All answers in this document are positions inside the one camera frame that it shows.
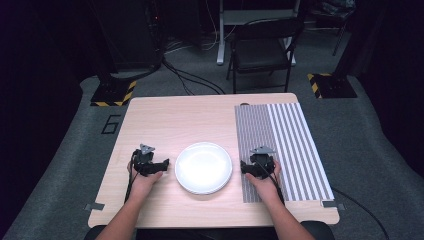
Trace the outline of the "grey white striped placemat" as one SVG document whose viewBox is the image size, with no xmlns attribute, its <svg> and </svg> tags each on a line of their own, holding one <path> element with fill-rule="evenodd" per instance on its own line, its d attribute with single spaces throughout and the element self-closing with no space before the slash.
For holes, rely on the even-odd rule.
<svg viewBox="0 0 424 240">
<path fill-rule="evenodd" d="M 277 176 L 286 201 L 333 200 L 314 140 L 298 103 L 235 108 L 239 159 L 250 162 L 251 150 L 267 146 L 281 165 Z"/>
</svg>

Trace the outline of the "black equipment cabinet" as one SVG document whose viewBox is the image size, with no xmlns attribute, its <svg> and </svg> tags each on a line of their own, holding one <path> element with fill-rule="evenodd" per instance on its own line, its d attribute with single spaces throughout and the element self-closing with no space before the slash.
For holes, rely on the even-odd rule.
<svg viewBox="0 0 424 240">
<path fill-rule="evenodd" d="M 161 47 L 149 19 L 147 0 L 115 0 L 109 35 L 115 66 L 119 70 L 155 72 L 161 65 Z"/>
</svg>

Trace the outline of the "dark cluttered side table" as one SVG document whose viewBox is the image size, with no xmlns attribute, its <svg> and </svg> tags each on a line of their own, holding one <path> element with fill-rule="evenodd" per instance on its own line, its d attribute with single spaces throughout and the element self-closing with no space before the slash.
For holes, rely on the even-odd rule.
<svg viewBox="0 0 424 240">
<path fill-rule="evenodd" d="M 321 20 L 324 23 L 332 22 L 333 26 L 338 29 L 338 39 L 333 50 L 333 56 L 336 55 L 340 46 L 347 21 L 355 10 L 355 0 L 312 0 L 312 6 L 310 7 L 309 13 L 317 20 Z"/>
</svg>

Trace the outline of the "yellow black striped stand base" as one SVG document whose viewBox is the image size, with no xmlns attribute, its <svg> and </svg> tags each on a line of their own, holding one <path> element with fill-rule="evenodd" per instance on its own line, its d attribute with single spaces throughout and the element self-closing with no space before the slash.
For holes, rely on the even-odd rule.
<svg viewBox="0 0 424 240">
<path fill-rule="evenodd" d="M 329 73 L 307 75 L 317 99 L 356 98 L 357 94 L 346 78 L 336 78 Z"/>
<path fill-rule="evenodd" d="M 100 84 L 91 98 L 91 106 L 124 106 L 129 102 L 135 86 L 135 81 L 117 81 L 109 86 Z"/>
</svg>

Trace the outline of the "white desk frame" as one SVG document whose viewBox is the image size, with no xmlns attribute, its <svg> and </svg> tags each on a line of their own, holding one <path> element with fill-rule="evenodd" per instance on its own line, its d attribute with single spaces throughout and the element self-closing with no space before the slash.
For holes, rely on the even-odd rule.
<svg viewBox="0 0 424 240">
<path fill-rule="evenodd" d="M 247 22 L 265 18 L 289 18 L 298 15 L 301 0 L 295 0 L 292 9 L 277 10 L 226 10 L 224 1 L 219 0 L 219 44 L 217 51 L 216 64 L 222 66 L 225 57 L 225 26 L 243 25 Z"/>
</svg>

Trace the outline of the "black folding chair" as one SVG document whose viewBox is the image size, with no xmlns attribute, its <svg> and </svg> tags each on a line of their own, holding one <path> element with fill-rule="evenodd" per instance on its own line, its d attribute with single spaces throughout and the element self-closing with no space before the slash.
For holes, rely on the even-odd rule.
<svg viewBox="0 0 424 240">
<path fill-rule="evenodd" d="M 230 45 L 230 60 L 226 79 L 232 79 L 232 92 L 237 93 L 237 76 L 275 71 L 285 71 L 282 83 L 271 88 L 288 90 L 292 60 L 304 22 L 297 18 L 272 18 L 253 20 L 241 25 Z"/>
</svg>

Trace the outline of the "person's left hand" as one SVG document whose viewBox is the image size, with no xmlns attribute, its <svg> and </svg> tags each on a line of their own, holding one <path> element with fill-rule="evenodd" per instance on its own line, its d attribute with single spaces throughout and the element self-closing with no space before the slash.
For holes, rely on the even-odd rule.
<svg viewBox="0 0 424 240">
<path fill-rule="evenodd" d="M 140 175 L 131 163 L 127 166 L 129 172 L 129 198 L 141 200 L 149 195 L 153 185 L 162 177 L 162 172 L 150 174 L 148 176 Z"/>
</svg>

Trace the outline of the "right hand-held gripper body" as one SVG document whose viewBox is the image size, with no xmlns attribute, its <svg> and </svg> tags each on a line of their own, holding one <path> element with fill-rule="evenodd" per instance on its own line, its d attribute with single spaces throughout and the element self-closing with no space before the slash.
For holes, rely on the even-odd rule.
<svg viewBox="0 0 424 240">
<path fill-rule="evenodd" d="M 261 179 L 269 177 L 275 169 L 274 159 L 272 156 L 274 150 L 267 146 L 261 146 L 251 150 L 251 153 L 251 174 Z"/>
</svg>

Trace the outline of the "white round plate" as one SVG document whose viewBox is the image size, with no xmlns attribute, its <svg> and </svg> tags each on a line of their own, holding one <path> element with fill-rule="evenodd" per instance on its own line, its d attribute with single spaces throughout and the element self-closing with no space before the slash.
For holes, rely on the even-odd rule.
<svg viewBox="0 0 424 240">
<path fill-rule="evenodd" d="M 174 172 L 178 183 L 197 195 L 213 194 L 222 189 L 232 175 L 232 160 L 227 151 L 210 142 L 195 143 L 177 157 Z"/>
</svg>

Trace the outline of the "person's right hand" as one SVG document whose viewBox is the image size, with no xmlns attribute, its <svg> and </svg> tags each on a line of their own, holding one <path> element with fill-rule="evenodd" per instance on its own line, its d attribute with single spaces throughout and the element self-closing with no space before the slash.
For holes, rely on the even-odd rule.
<svg viewBox="0 0 424 240">
<path fill-rule="evenodd" d="M 281 166 L 277 160 L 274 161 L 274 164 L 274 172 L 265 179 L 256 178 L 249 173 L 245 174 L 248 181 L 255 187 L 264 204 L 275 204 L 281 202 L 281 190 L 277 180 L 277 175 L 281 171 Z"/>
</svg>

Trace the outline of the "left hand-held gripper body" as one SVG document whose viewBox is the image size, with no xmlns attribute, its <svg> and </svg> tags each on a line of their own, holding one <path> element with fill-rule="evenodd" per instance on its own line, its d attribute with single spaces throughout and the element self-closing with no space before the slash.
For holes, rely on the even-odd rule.
<svg viewBox="0 0 424 240">
<path fill-rule="evenodd" d="M 155 173 L 155 168 L 158 165 L 152 162 L 154 150 L 154 147 L 141 144 L 140 148 L 133 152 L 132 164 L 139 174 L 147 176 Z"/>
</svg>

